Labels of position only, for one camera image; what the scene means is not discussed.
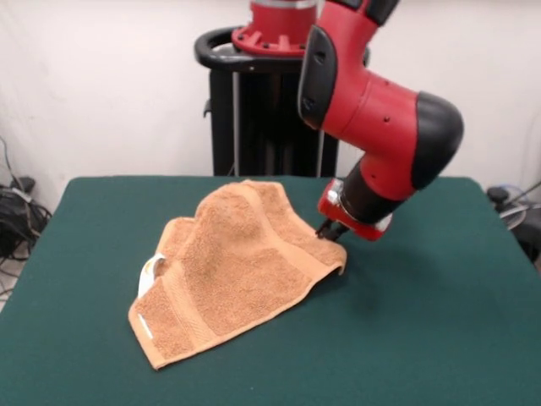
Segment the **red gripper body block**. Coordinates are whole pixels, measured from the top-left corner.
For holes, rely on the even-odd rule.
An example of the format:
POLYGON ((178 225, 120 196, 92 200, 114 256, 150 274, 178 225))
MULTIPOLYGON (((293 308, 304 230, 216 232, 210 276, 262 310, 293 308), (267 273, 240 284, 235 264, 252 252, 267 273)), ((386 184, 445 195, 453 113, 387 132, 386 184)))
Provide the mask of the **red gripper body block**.
POLYGON ((336 226, 346 226, 347 231, 352 231, 361 239, 377 241, 390 226, 393 215, 390 214, 375 224, 361 223, 356 220, 345 208, 341 201, 341 194, 344 182, 333 178, 325 187, 325 190, 318 202, 318 211, 326 219, 334 221, 336 226))

